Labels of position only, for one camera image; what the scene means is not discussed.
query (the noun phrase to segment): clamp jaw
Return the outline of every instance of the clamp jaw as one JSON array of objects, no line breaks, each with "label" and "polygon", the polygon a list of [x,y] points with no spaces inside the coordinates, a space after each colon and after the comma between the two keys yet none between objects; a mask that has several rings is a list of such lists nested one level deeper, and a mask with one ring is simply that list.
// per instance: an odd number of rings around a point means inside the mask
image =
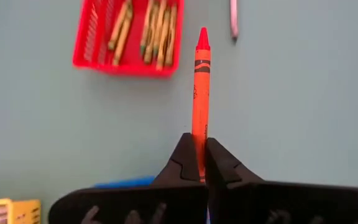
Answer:
[{"label": "clamp jaw", "polygon": [[358,188],[264,181],[213,138],[206,180],[211,224],[358,223]]},{"label": "clamp jaw", "polygon": [[193,138],[185,133],[151,185],[74,191],[52,205],[48,220],[50,224],[205,224],[207,202]]}]

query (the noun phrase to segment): yellow box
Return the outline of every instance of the yellow box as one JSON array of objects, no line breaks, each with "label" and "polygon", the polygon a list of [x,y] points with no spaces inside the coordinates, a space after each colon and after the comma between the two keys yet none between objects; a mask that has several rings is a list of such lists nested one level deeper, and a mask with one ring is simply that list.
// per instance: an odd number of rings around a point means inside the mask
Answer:
[{"label": "yellow box", "polygon": [[39,200],[14,202],[9,198],[0,199],[0,223],[40,224],[40,206]]}]

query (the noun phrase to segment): red basket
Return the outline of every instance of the red basket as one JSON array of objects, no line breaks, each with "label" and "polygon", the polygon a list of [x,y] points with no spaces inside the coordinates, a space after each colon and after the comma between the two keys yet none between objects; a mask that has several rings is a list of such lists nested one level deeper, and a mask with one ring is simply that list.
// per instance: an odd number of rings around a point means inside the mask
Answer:
[{"label": "red basket", "polygon": [[107,49],[112,27],[125,0],[84,0],[80,24],[75,41],[73,65],[90,68],[108,74],[139,75],[167,78],[179,66],[184,0],[167,0],[168,6],[177,4],[177,26],[173,51],[173,65],[156,70],[143,62],[139,47],[148,0],[132,0],[134,18],[128,34],[120,65],[112,65],[113,52]]}]

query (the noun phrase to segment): crayon wrapper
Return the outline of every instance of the crayon wrapper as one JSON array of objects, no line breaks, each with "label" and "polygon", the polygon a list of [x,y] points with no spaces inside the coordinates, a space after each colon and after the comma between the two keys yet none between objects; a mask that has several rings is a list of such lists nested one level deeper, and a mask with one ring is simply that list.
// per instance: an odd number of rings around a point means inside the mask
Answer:
[{"label": "crayon wrapper", "polygon": [[193,90],[193,126],[191,132],[195,141],[198,168],[201,179],[205,176],[204,154],[208,137],[209,80],[211,52],[197,50]]}]

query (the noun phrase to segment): teal surface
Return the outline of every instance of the teal surface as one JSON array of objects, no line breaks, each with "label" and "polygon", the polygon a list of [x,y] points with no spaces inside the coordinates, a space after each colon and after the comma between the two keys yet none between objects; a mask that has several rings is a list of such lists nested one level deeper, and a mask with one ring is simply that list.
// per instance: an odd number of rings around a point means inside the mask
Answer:
[{"label": "teal surface", "polygon": [[80,7],[0,0],[0,198],[46,214],[72,190],[158,174],[191,131],[202,26],[209,135],[265,179],[358,186],[358,1],[239,0],[233,46],[228,1],[188,0],[170,80],[75,70]]}]

